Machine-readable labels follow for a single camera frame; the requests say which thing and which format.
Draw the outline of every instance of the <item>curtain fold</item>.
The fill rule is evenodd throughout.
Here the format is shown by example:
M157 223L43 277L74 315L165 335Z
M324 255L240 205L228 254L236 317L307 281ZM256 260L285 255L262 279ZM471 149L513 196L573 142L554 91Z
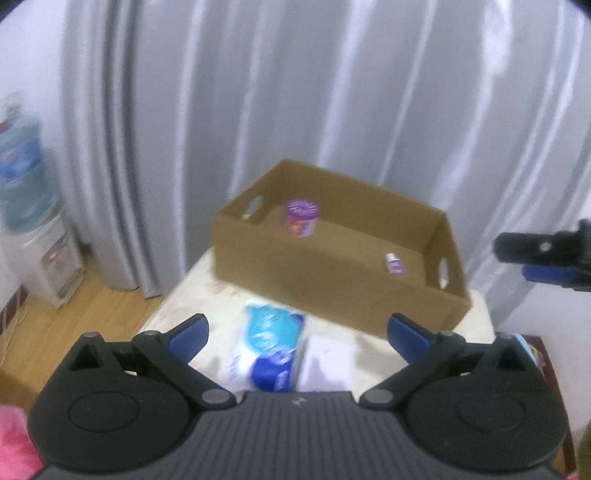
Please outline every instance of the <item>curtain fold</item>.
M166 293L228 199L308 161L446 209L499 322L528 285L494 237L570 228L591 186L589 46L566 0L73 1L70 214L109 284Z

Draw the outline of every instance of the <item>white table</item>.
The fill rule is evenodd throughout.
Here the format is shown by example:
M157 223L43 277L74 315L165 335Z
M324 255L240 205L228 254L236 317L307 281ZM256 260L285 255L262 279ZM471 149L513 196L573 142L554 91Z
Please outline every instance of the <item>white table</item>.
M195 313L205 314L210 323L209 342L190 365L212 380L221 382L220 369L226 365L226 355L233 348L244 321L246 301L260 299L266 303L281 304L218 280L214 261L213 249L209 249L154 312L142 331L166 332ZM472 309L454 331L468 342L492 343L494 331L486 303L479 293L470 293ZM308 314L303 338L311 333L355 344L356 368L351 390L356 398L406 365L386 340Z

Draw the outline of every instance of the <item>white wall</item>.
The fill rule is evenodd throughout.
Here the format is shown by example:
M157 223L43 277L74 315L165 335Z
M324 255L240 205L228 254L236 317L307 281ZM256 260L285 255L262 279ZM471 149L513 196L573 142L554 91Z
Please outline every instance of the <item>white wall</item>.
M591 195L580 217L591 218ZM591 419L591 293L537 284L498 329L542 337L578 443Z
M65 152L59 113L61 33L69 1L25 0L0 23L0 102L22 92L25 109L43 122L43 146L58 159ZM19 284L0 250L0 309Z

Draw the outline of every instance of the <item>cardboard box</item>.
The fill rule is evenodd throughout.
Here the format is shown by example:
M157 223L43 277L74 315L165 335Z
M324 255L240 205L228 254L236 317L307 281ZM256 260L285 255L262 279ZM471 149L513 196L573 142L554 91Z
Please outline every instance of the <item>cardboard box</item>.
M294 198L320 207L309 237L285 230L284 205ZM293 160L280 161L216 215L213 243L220 279L381 337L394 312L437 332L453 329L470 309L444 212ZM404 264L403 277L386 270L390 252Z

